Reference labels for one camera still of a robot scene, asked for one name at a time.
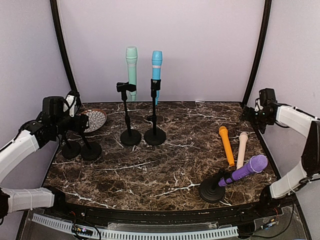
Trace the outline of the black stand of orange microphone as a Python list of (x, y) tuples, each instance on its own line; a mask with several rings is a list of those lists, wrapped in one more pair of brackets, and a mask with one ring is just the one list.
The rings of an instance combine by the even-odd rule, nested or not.
[(66, 159), (73, 159), (81, 152), (81, 145), (76, 141), (68, 141), (67, 132), (63, 131), (61, 134), (64, 146), (62, 147), (62, 156)]

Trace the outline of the orange microphone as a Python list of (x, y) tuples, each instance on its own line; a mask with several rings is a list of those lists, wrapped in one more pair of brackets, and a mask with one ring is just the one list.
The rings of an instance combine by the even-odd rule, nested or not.
[(234, 155), (233, 155), (233, 151), (232, 151), (230, 140), (229, 140), (228, 130), (225, 126), (221, 126), (218, 132), (222, 139), (227, 162), (230, 167), (233, 167), (235, 165), (235, 160), (234, 160)]

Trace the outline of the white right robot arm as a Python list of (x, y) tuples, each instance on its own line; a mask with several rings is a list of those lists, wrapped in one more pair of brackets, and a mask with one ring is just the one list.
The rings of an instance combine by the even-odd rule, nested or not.
[(266, 141), (274, 156), (281, 178), (265, 187), (255, 213), (266, 217), (275, 208), (273, 200), (296, 193), (320, 179), (320, 119), (296, 106), (279, 103), (275, 90), (259, 91), (254, 107), (245, 107), (241, 119), (249, 121)]

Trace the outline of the beige microphone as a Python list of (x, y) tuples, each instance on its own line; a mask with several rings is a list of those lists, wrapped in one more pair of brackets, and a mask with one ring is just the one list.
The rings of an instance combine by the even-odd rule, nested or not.
[(248, 134), (246, 132), (242, 132), (239, 135), (239, 146), (238, 146), (236, 169), (240, 169), (244, 165), (247, 141), (248, 141)]

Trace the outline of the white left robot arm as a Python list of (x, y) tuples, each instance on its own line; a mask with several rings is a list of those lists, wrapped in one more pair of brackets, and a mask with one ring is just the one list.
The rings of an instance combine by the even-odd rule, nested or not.
[[(42, 110), (36, 119), (25, 122), (17, 135), (0, 150), (0, 179), (3, 181), (25, 158), (43, 148), (50, 141), (64, 144), (67, 159), (76, 157), (79, 143), (69, 142), (69, 131), (83, 133), (88, 128), (88, 117), (78, 115), (80, 95), (70, 91), (66, 97), (49, 96), (42, 101)], [(0, 188), (0, 217), (9, 213), (51, 208), (60, 218), (71, 213), (65, 194), (52, 186), (33, 189)]]

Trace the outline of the black stand of beige microphone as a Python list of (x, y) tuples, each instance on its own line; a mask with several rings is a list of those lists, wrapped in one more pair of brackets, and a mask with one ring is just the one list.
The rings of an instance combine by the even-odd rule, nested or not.
[(82, 146), (80, 150), (80, 155), (85, 161), (94, 161), (97, 160), (98, 157), (102, 153), (102, 147), (99, 143), (95, 141), (89, 142), (83, 132), (79, 133), (84, 145)]

